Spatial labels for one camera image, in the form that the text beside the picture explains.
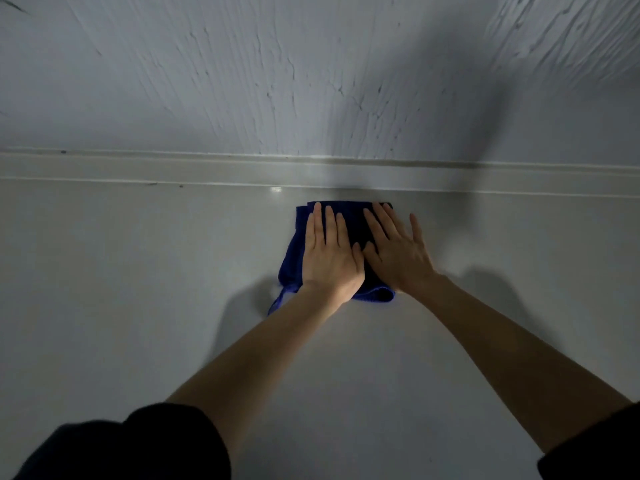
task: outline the skirting board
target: skirting board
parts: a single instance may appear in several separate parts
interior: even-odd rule
[[[178,153],[0,152],[0,178],[640,197],[640,168]]]

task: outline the microfiber cloth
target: microfiber cloth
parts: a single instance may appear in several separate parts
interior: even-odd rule
[[[300,289],[300,286],[302,286],[302,256],[305,252],[307,219],[309,214],[313,213],[315,204],[316,202],[308,202],[302,207],[296,207],[296,233],[289,243],[287,254],[284,256],[284,261],[278,273],[278,281],[280,281],[283,288],[280,295],[276,298],[276,301],[274,301],[269,308],[269,315],[280,307],[282,298],[286,292],[296,293]],[[322,204],[322,224],[324,229],[326,229],[324,208],[330,205],[335,215],[338,215],[340,212],[344,217],[351,245],[357,242],[360,244],[360,247],[364,249],[367,241],[373,242],[373,235],[363,214],[364,209],[369,209],[373,212],[371,202],[336,200],[320,202],[320,204]],[[377,303],[386,303],[393,300],[396,295],[395,291],[380,281],[380,278],[373,272],[368,263],[365,262],[364,266],[364,283],[353,296],[354,299]]]

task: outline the forearm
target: forearm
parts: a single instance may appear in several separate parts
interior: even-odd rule
[[[334,312],[322,293],[304,287],[174,392],[168,401],[201,409],[235,457],[251,420],[297,350]]]
[[[630,401],[444,276],[412,293],[460,342],[542,451]]]

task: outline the blue cloth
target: blue cloth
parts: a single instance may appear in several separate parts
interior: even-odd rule
[[[314,211],[316,202],[308,202],[305,206],[296,207],[296,233],[289,243],[287,254],[284,256],[278,280],[283,286],[279,297],[273,302],[269,308],[269,315],[276,311],[282,304],[282,298],[286,292],[296,293],[302,286],[302,256],[305,252],[305,234],[307,230],[307,219],[309,214]],[[373,235],[369,229],[363,210],[369,209],[373,212],[371,202],[353,202],[347,200],[325,201],[322,204],[322,224],[326,229],[324,222],[324,208],[331,205],[333,212],[340,212],[347,223],[347,231],[349,231],[349,241],[351,245],[356,242],[364,249],[367,241],[373,242]],[[393,300],[396,293],[386,284],[380,281],[368,263],[365,262],[365,278],[360,289],[353,296],[354,299],[362,301],[374,301],[378,303],[386,303]]]

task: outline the person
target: person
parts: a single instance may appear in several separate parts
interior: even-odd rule
[[[382,281],[418,300],[458,339],[546,454],[538,464],[544,478],[611,478],[633,468],[635,405],[438,273],[414,215],[409,233],[391,207],[375,203],[373,209],[377,219],[368,210],[365,218],[375,245],[361,250],[350,247],[344,218],[331,207],[325,236],[316,203],[307,222],[303,285],[295,296],[165,403],[135,411],[123,423],[60,427],[16,478],[230,478],[252,420],[297,350],[361,286],[365,259]]]

